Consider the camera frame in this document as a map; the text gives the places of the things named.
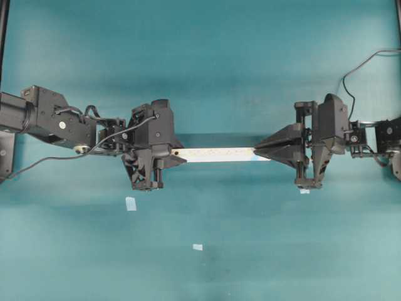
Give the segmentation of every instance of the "teal surface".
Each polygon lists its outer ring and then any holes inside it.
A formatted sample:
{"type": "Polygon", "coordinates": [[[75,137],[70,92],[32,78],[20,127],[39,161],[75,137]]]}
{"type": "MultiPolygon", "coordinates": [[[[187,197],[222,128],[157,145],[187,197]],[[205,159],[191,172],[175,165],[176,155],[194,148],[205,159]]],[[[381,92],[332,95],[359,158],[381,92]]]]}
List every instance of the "teal surface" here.
{"type": "MultiPolygon", "coordinates": [[[[124,118],[167,97],[186,147],[251,146],[328,92],[350,104],[341,76],[400,43],[393,0],[11,2],[4,91],[40,85],[124,118]]],[[[400,81],[396,56],[352,75],[354,117],[398,117],[400,81]]],[[[17,147],[16,169],[72,155],[17,147]]],[[[373,160],[337,156],[302,195],[275,162],[164,178],[131,191],[119,159],[91,157],[2,184],[0,300],[401,299],[401,184],[373,160]]]]}

